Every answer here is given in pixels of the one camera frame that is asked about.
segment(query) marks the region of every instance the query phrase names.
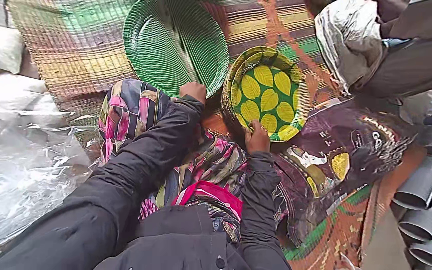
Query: purple bag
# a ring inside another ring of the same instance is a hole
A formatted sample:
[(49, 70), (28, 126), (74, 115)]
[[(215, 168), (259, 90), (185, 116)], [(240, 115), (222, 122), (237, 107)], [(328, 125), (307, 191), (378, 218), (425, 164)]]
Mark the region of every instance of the purple bag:
[(415, 136), (399, 117), (357, 108), (352, 98), (313, 108), (301, 132), (273, 154), (294, 244), (352, 193), (393, 170)]

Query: stack of woven plates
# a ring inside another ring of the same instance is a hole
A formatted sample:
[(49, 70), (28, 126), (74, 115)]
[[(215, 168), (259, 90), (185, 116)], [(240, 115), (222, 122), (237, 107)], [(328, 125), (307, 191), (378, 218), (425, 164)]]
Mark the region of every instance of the stack of woven plates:
[(188, 82), (221, 88), (229, 68), (228, 45), (206, 9), (195, 0), (139, 0), (124, 23), (124, 47), (136, 75), (178, 97)]
[(290, 140), (306, 123), (310, 96), (301, 69), (277, 50), (258, 46), (243, 52), (224, 82), (221, 106), (236, 131), (259, 120), (271, 142)]

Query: yellow leaf pattern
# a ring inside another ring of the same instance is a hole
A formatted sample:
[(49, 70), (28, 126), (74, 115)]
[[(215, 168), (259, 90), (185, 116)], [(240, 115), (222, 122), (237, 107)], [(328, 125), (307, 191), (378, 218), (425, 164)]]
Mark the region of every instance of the yellow leaf pattern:
[(267, 113), (261, 118), (261, 125), (267, 129), (268, 133), (274, 133), (278, 128), (278, 120), (274, 115)]
[(243, 118), (251, 122), (253, 120), (259, 120), (259, 107), (254, 101), (248, 100), (241, 104), (241, 114)]
[(291, 123), (294, 119), (293, 107), (291, 107), (288, 102), (281, 102), (277, 107), (276, 112), (279, 118), (285, 122)]
[(233, 103), (233, 107), (236, 107), (241, 102), (241, 91), (238, 89), (236, 84), (233, 84), (231, 87), (231, 102)]
[(279, 102), (279, 96), (273, 89), (267, 89), (261, 96), (261, 112), (274, 109)]
[(301, 78), (303, 77), (303, 72), (297, 65), (294, 65), (291, 68), (289, 75), (291, 76), (291, 80), (298, 84), (301, 82)]
[(277, 134), (278, 134), (280, 140), (289, 141), (296, 134), (298, 134), (298, 132), (299, 132), (299, 130), (297, 128), (290, 126), (290, 125), (284, 125), (279, 129)]
[(293, 93), (293, 108), (296, 109), (298, 107), (300, 96), (299, 91), (294, 91)]
[(241, 81), (241, 88), (243, 89), (244, 95), (250, 100), (254, 100), (261, 95), (259, 83), (248, 75), (244, 75), (243, 80)]
[(279, 72), (274, 75), (274, 83), (279, 91), (289, 96), (291, 94), (291, 80), (284, 72)]
[(268, 66), (259, 65), (254, 68), (254, 77), (264, 86), (273, 87), (273, 73)]
[(245, 128), (248, 128), (248, 125), (246, 124), (246, 121), (244, 120), (243, 115), (236, 113), (236, 117), (242, 126), (244, 126)]

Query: finger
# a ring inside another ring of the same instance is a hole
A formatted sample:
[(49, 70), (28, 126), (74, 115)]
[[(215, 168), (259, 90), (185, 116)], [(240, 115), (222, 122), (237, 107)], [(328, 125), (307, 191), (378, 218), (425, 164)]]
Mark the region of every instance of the finger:
[(244, 138), (246, 139), (246, 143), (249, 143), (249, 141), (251, 141), (251, 136), (253, 136), (253, 134), (251, 134), (249, 128), (247, 127), (243, 127), (243, 128), (244, 128)]
[(253, 120), (251, 122), (251, 126), (253, 127), (254, 131), (259, 131), (263, 127), (258, 120)]

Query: hand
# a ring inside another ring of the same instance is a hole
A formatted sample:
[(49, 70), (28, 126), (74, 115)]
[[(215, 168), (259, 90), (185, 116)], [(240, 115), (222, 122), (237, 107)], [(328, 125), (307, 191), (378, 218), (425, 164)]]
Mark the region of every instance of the hand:
[(179, 96), (182, 98), (185, 95), (189, 95), (203, 105), (206, 105), (206, 86), (199, 83), (187, 83), (179, 88)]
[(246, 148), (249, 154), (256, 151), (269, 152), (271, 143), (269, 142), (266, 128), (264, 128), (258, 120), (253, 120), (249, 126), (254, 129), (254, 132), (251, 134), (248, 128), (244, 128), (246, 132)]

